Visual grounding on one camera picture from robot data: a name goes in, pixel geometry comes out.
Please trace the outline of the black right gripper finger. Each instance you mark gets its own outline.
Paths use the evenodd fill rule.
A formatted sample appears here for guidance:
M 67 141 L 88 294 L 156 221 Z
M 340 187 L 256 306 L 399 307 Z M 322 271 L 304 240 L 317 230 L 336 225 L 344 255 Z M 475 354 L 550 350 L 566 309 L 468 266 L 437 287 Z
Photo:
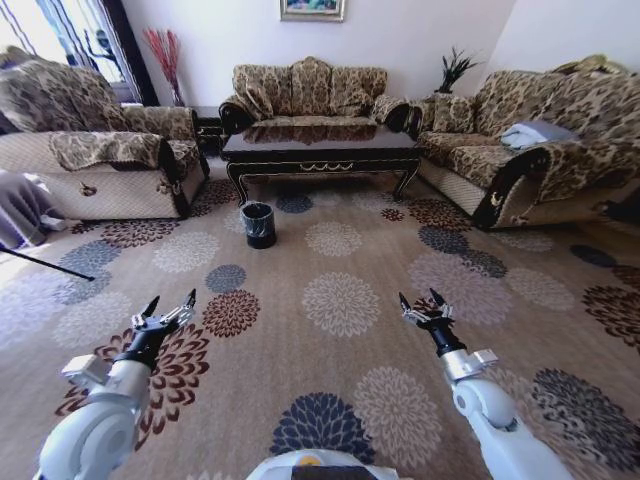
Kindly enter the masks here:
M 430 294 L 433 306 L 430 317 L 451 319 L 453 307 L 433 288 L 430 288 Z
M 431 319 L 424 313 L 412 308 L 406 297 L 399 293 L 399 300 L 402 309 L 402 318 L 412 325 L 428 325 Z

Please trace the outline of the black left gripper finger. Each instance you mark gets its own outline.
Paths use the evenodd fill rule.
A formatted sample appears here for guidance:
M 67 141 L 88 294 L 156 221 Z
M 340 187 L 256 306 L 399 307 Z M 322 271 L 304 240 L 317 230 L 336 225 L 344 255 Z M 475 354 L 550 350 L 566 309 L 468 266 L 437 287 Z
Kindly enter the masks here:
M 196 289 L 192 289 L 182 304 L 160 317 L 160 324 L 163 326 L 183 326 L 187 324 L 194 316 L 195 303 Z
M 149 321 L 152 319 L 159 299 L 160 296 L 157 295 L 141 311 L 131 317 L 131 324 L 134 329 L 146 329 L 149 326 Z

